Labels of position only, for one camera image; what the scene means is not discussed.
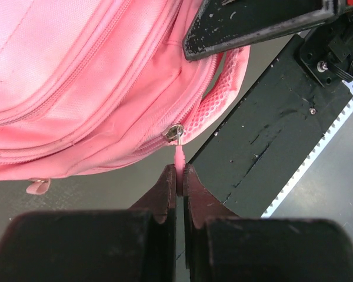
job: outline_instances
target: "metal zipper slider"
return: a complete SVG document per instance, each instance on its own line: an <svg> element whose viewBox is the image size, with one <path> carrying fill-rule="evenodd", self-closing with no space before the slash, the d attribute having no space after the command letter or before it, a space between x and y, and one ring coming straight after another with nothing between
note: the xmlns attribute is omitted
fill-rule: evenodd
<svg viewBox="0 0 353 282"><path fill-rule="evenodd" d="M164 136L167 142L178 141L178 145L181 144L181 136L184 133L183 125L173 125L164 132Z"/></svg>
<svg viewBox="0 0 353 282"><path fill-rule="evenodd" d="M184 128L182 125L173 125L164 133L164 136L169 143L177 141L175 146L174 165L176 172L176 194L179 197L183 196L183 172L185 166L185 156L181 142L183 132Z"/></svg>

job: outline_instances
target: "black metal plate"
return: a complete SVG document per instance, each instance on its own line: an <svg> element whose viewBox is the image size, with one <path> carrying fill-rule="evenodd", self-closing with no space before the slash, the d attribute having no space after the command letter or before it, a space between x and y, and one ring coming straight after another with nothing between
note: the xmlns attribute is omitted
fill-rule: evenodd
<svg viewBox="0 0 353 282"><path fill-rule="evenodd" d="M291 39L191 160L242 217L261 216L352 98L343 83L322 88L304 72L294 58L303 42Z"/></svg>
<svg viewBox="0 0 353 282"><path fill-rule="evenodd" d="M353 282L353 245L333 222L221 219L207 231L213 282Z"/></svg>
<svg viewBox="0 0 353 282"><path fill-rule="evenodd" d="M335 16L333 0L204 0L185 39L188 60L269 40Z"/></svg>

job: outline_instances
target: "bolt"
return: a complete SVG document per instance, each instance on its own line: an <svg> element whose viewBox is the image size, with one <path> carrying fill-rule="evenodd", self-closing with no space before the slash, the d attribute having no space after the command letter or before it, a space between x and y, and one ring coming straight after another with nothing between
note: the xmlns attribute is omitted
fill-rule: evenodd
<svg viewBox="0 0 353 282"><path fill-rule="evenodd" d="M318 62L317 69L318 72L325 72L326 70L328 70L327 63L324 61Z"/></svg>

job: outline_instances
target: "backpack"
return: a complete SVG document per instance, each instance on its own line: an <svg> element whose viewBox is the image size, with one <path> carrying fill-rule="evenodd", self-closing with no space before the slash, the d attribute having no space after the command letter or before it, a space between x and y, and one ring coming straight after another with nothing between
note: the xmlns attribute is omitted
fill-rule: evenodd
<svg viewBox="0 0 353 282"><path fill-rule="evenodd" d="M195 62L182 40L201 0L0 0L0 180L135 163L188 143L236 98L249 47ZM203 94L217 71L213 89Z"/></svg>

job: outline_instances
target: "gray floor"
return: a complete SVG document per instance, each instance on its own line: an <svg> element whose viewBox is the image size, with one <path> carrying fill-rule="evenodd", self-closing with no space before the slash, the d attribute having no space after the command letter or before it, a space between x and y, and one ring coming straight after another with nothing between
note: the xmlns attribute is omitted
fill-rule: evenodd
<svg viewBox="0 0 353 282"><path fill-rule="evenodd" d="M252 47L249 67L238 99L259 78L289 38L279 38ZM213 125L184 147L186 159L194 155L215 128L216 125ZM31 210L126 209L155 183L164 166L173 162L173 154L174 148L164 148L121 170L55 179L52 180L49 192L43 196L26 194L25 189L29 183L25 181L0 182L0 237L12 218ZM183 258L178 260L179 267L183 263ZM187 273L180 273L178 281L189 281Z"/></svg>
<svg viewBox="0 0 353 282"><path fill-rule="evenodd" d="M353 114L272 217L331 219L353 241Z"/></svg>

